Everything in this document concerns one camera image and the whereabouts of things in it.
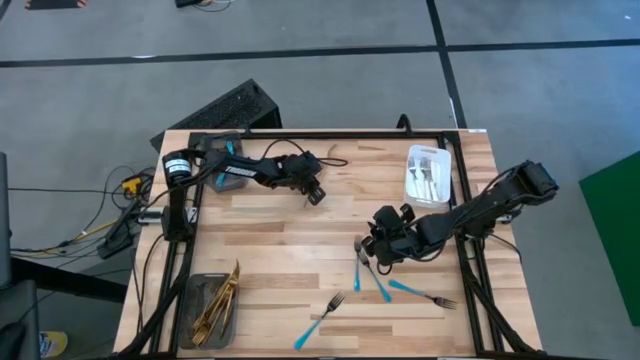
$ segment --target yellow connector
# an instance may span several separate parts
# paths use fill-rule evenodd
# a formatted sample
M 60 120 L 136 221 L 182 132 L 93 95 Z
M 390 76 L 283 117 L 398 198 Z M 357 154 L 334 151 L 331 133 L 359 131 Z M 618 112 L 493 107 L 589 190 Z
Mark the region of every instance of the yellow connector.
M 138 191 L 140 190 L 140 186 L 142 185 L 142 179 L 139 177 L 131 177 L 125 179 L 122 182 L 122 188 L 125 192 L 128 192 L 132 195 L 138 195 Z

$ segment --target table leg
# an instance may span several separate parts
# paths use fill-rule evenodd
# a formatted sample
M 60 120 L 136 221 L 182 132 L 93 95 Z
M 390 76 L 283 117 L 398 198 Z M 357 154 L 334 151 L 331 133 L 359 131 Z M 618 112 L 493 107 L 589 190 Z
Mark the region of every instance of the table leg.
M 40 289 L 124 303 L 127 286 L 93 276 L 73 273 L 32 261 L 11 258 L 12 281 L 31 279 Z

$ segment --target plastic fork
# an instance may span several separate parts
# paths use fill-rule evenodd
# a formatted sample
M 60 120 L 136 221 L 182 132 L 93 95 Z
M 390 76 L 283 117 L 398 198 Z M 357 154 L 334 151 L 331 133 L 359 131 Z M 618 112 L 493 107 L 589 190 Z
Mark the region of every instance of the plastic fork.
M 365 254 L 364 251 L 360 251 L 358 253 L 358 256 L 360 257 L 360 262 L 362 263 L 362 265 L 366 266 L 367 269 L 369 269 L 371 276 L 373 276 L 373 280 L 375 280 L 376 284 L 378 284 L 378 289 L 380 289 L 380 292 L 382 293 L 382 297 L 384 298 L 384 301 L 391 302 L 391 294 L 389 294 L 387 289 L 385 289 L 384 286 L 382 286 L 382 284 L 378 280 L 378 277 L 376 277 L 376 274 L 374 274 L 373 270 L 371 270 L 371 264 L 369 263 L 369 258 L 367 257 L 367 254 Z
M 429 296 L 420 290 L 412 289 L 407 285 L 401 284 L 395 280 L 389 280 L 389 286 L 394 287 L 396 289 L 404 290 L 406 292 L 409 292 L 418 296 L 426 297 L 427 299 L 431 299 L 431 301 L 433 301 L 436 305 L 440 306 L 441 308 L 455 310 L 457 306 L 457 303 L 453 300 L 445 299 L 440 296 L 436 296 L 436 297 Z
M 360 267 L 358 264 L 360 263 L 360 252 L 362 251 L 362 244 L 357 240 L 353 243 L 353 249 L 356 251 L 356 278 L 353 281 L 353 290 L 355 292 L 360 292 Z
M 341 292 L 337 293 L 336 296 L 334 296 L 333 299 L 329 301 L 329 305 L 327 305 L 327 310 L 324 311 L 324 314 L 322 314 L 320 319 L 316 320 L 316 322 L 313 323 L 313 325 L 309 328 L 309 330 L 307 330 L 307 332 L 302 334 L 302 336 L 298 340 L 296 340 L 295 343 L 293 343 L 293 348 L 296 350 L 302 349 L 302 346 L 304 346 L 304 343 L 307 342 L 307 339 L 309 338 L 309 336 L 311 336 L 311 333 L 313 332 L 313 330 L 315 330 L 316 327 L 320 325 L 320 322 L 322 321 L 322 319 L 324 319 L 324 317 L 327 316 L 328 313 L 335 311 L 338 308 L 338 306 L 342 304 L 343 300 L 344 300 L 344 294 L 342 294 Z

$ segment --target butcher block tabletop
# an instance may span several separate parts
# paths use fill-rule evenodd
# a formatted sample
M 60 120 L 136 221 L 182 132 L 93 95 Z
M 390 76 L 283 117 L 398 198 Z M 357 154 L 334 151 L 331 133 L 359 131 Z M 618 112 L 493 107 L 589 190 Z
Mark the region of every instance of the butcher block tabletop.
M 475 196 L 498 172 L 488 134 L 467 130 L 459 133 Z M 187 147 L 189 135 L 188 130 L 167 131 L 162 154 Z M 371 274 L 363 267 L 360 268 L 362 290 L 353 290 L 354 240 L 368 234 L 367 221 L 380 207 L 392 205 L 399 209 L 403 204 L 409 147 L 414 144 L 437 147 L 436 141 L 293 140 L 316 157 L 342 158 L 349 164 L 324 167 L 318 180 L 327 195 L 317 206 L 309 204 L 306 196 L 298 191 L 272 190 L 253 181 L 243 189 L 223 194 L 216 194 L 205 186 L 191 274 L 228 273 L 233 270 L 236 259 L 239 261 L 236 336 L 225 349 L 180 349 L 178 357 L 475 355 L 453 240 L 447 242 L 440 257 L 433 262 L 406 260 L 395 264 L 387 276 L 376 272 L 393 297 L 391 303 L 384 302 Z M 259 158 L 271 142 L 273 139 L 243 140 L 244 156 Z M 298 152 L 291 144 L 280 142 L 271 148 L 268 156 Z M 160 160 L 157 169 L 152 198 L 166 190 Z M 460 201 L 462 193 L 455 164 L 452 177 L 456 198 Z M 165 198 L 158 201 L 160 205 L 165 203 Z M 414 210 L 416 216 L 433 212 L 418 207 Z M 136 253 L 139 278 L 149 249 L 161 233 L 160 225 L 150 225 L 142 231 Z M 498 225 L 496 234 L 514 242 L 509 226 Z M 142 311 L 145 320 L 158 302 L 167 251 L 168 243 L 160 241 L 149 260 Z M 521 337 L 539 349 L 540 340 L 518 255 L 504 244 L 487 240 L 485 256 L 496 305 Z M 181 257 L 176 257 L 175 273 Z M 375 259 L 371 258 L 371 262 L 375 271 Z M 390 279 L 455 300 L 458 309 L 445 310 L 427 299 L 391 288 L 387 286 Z M 322 315 L 338 292 L 346 296 L 342 305 L 325 318 L 301 350 L 294 350 L 295 340 Z M 478 309 L 485 347 L 491 349 L 486 313 L 479 302 Z M 165 317 L 160 351 L 168 349 L 173 315 L 174 306 Z M 137 319 L 138 303 L 132 276 L 114 351 L 131 342 L 136 335 Z

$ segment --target white plastic bin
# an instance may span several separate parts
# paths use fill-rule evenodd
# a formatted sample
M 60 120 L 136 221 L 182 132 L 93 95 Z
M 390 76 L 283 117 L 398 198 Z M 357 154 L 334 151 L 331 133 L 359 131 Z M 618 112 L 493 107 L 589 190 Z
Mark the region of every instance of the white plastic bin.
M 404 201 L 440 207 L 451 196 L 451 154 L 442 149 L 412 145 L 407 156 Z

